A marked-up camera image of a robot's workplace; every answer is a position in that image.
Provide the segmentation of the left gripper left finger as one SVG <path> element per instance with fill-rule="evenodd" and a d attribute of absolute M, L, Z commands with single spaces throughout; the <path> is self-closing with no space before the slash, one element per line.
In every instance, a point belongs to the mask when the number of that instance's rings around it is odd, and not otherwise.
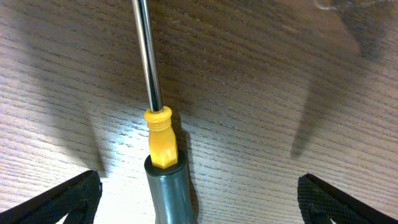
<path fill-rule="evenodd" d="M 1 213 L 1 223 L 91 224 L 102 196 L 97 171 L 87 170 L 56 187 Z"/>

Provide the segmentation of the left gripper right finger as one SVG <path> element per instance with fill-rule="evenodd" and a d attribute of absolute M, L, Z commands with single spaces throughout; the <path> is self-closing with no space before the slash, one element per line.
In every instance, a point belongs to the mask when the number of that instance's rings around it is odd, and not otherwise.
<path fill-rule="evenodd" d="M 298 206 L 305 224 L 397 223 L 397 220 L 346 194 L 313 174 L 298 178 Z"/>

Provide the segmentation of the black yellow screwdriver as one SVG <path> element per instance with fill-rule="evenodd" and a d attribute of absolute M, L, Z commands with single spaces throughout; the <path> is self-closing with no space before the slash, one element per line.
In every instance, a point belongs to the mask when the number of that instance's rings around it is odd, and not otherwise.
<path fill-rule="evenodd" d="M 132 0 L 149 109 L 144 119 L 149 129 L 149 155 L 144 168 L 155 210 L 156 223 L 194 224 L 187 156 L 179 151 L 172 127 L 172 110 L 163 104 L 157 71 L 149 7 Z"/>

